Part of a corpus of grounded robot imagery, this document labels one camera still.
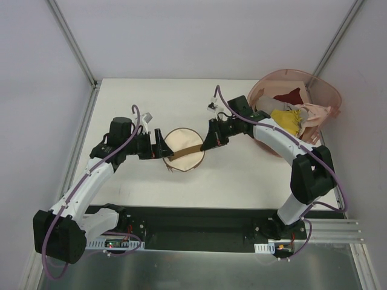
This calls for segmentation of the beige round mesh laundry bag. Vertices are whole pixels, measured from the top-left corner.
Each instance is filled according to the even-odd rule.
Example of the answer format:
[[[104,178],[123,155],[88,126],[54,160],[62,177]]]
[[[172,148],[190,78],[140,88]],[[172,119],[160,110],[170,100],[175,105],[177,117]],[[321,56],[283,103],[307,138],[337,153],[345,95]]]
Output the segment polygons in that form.
[[[204,160],[205,151],[201,151],[204,140],[193,129],[176,128],[167,134],[165,142],[174,153],[163,159],[168,171],[188,172]]]

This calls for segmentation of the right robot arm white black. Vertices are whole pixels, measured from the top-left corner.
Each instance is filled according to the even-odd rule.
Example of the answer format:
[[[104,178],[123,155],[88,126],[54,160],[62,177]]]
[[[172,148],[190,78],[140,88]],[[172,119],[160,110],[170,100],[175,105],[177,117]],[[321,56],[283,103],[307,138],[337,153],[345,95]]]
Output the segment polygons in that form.
[[[261,234],[268,239],[286,238],[313,204],[336,187],[331,153],[323,145],[314,147],[290,135],[267,113],[254,111],[243,95],[229,100],[227,107],[232,115],[226,120],[209,120],[201,150],[225,146],[230,137],[246,134],[288,162],[291,193],[273,217],[260,227]]]

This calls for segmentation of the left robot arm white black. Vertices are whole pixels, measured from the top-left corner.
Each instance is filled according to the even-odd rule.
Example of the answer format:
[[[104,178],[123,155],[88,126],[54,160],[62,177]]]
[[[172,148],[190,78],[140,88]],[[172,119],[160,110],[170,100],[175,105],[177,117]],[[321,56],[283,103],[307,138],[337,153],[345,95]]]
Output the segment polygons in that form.
[[[103,233],[129,232],[129,219],[122,206],[106,204],[88,218],[83,215],[127,156],[153,160],[174,154],[159,129],[154,130],[155,143],[151,142],[148,131],[151,119],[149,113],[137,117],[136,121],[126,117],[112,119],[108,133],[92,149],[82,176],[48,211],[39,210],[35,214],[33,234],[37,253],[74,264],[83,255],[87,243]]]

